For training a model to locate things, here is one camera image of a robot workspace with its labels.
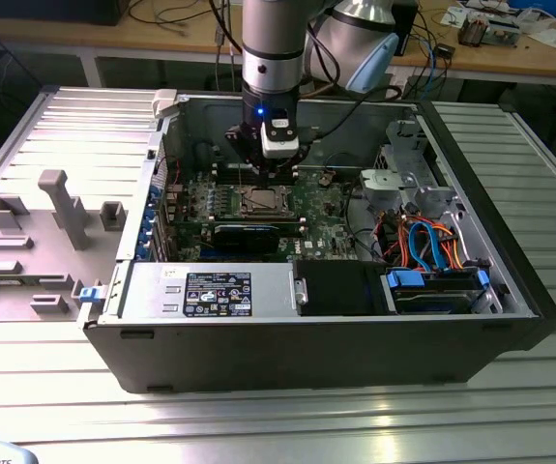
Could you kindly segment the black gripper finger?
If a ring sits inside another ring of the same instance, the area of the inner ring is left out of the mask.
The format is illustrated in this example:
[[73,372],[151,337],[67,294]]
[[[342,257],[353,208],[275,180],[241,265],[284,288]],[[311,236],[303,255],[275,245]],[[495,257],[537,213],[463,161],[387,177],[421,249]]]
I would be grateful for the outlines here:
[[276,159],[270,162],[268,185],[292,186],[298,177],[298,166],[307,158],[311,144],[301,145],[296,154],[288,159]]
[[268,186],[270,165],[262,152],[259,130],[248,124],[240,124],[229,128],[224,136],[239,158],[252,166],[255,184],[263,188]]

